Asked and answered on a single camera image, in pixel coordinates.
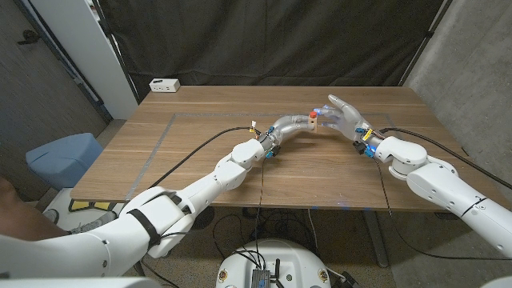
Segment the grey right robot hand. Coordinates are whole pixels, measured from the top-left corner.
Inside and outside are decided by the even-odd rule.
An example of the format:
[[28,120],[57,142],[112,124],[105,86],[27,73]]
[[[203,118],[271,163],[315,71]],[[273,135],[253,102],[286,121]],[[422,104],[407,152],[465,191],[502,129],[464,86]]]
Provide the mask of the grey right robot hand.
[[371,146],[378,146],[383,141],[374,134],[370,134],[364,140],[366,133],[373,129],[372,125],[351,104],[333,94],[329,94],[328,99],[332,103],[331,106],[314,108],[318,116],[322,115],[330,120],[330,122],[324,122],[323,126],[339,131],[352,142],[365,142]]

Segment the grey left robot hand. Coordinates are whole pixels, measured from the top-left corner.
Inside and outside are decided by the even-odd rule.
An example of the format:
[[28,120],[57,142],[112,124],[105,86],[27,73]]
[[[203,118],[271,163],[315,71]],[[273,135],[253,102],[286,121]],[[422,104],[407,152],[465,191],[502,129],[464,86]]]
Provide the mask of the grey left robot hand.
[[267,132],[262,134],[259,142],[265,152],[280,146],[293,133],[300,130],[314,130],[315,124],[306,115],[288,115],[278,119]]

